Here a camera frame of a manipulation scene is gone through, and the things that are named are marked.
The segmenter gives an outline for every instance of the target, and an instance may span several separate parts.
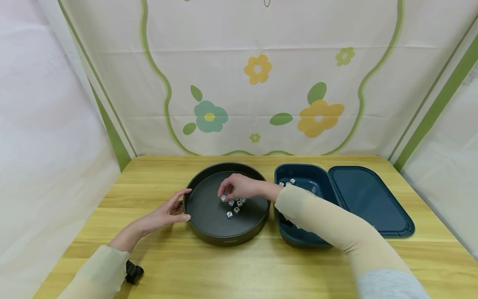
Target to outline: teal flower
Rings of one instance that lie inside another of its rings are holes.
[[[228,121],[226,110],[206,100],[194,107],[194,114],[197,116],[197,127],[205,133],[220,132],[222,125]]]

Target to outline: finger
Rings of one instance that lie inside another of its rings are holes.
[[[171,207],[174,205],[175,202],[178,201],[178,199],[183,196],[184,194],[187,194],[189,192],[191,192],[192,189],[183,189],[181,191],[178,191],[176,192],[167,202],[166,202],[166,205],[167,207],[169,208],[169,210],[171,209]]]
[[[228,202],[228,201],[236,199],[236,198],[238,198],[238,197],[234,194],[234,192],[232,192],[231,194],[226,196],[226,199],[224,200],[224,202]]]
[[[225,194],[229,185],[232,185],[231,177],[228,177],[222,181],[221,186],[219,186],[219,190],[217,191],[217,197],[221,197],[223,194]]]
[[[227,190],[226,190],[226,195],[229,195],[233,192],[233,189],[234,189],[234,186],[233,185],[229,185]]]
[[[189,214],[171,215],[169,216],[168,222],[171,224],[171,223],[189,221],[190,219],[191,219],[191,215]]]
[[[171,207],[172,210],[175,210],[179,207],[182,207],[183,206],[183,201],[182,200],[178,200],[177,202],[173,203],[173,206]]]
[[[169,214],[170,214],[170,215],[179,215],[179,214],[181,214],[183,211],[184,211],[184,210],[183,210],[183,206],[180,206],[180,207],[178,207],[178,208],[176,208],[176,209],[171,210],[171,211],[169,212]]]

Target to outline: container lid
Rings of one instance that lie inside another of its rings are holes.
[[[335,166],[329,177],[342,208],[360,216],[384,237],[408,237],[415,225],[380,177],[360,166]]]

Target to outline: flower pattern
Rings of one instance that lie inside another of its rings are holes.
[[[324,100],[314,101],[310,107],[300,112],[297,129],[309,138],[315,138],[325,130],[332,129],[338,122],[338,117],[344,112],[344,105],[328,105]]]
[[[256,73],[255,67],[260,66],[261,71]],[[251,56],[248,64],[244,67],[244,73],[249,76],[249,83],[256,85],[258,82],[264,83],[269,78],[269,72],[272,70],[272,63],[266,55],[261,54],[259,57]]]
[[[337,60],[337,66],[348,65],[354,56],[354,47],[340,49],[340,52],[338,52],[338,54],[335,56],[335,59]]]
[[[194,107],[194,114],[197,127],[205,133],[220,132],[222,125],[228,121],[226,110],[206,100]]]
[[[261,139],[261,136],[258,133],[251,134],[249,139],[252,141],[252,143],[257,143]]]

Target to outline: blue plastic container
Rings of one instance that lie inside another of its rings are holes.
[[[385,238],[404,238],[415,232],[415,225],[380,177],[360,166],[336,166],[326,172],[309,164],[283,164],[275,170],[275,183],[295,185],[354,213]],[[328,249],[332,245],[314,233],[297,228],[275,209],[281,237],[291,246]]]

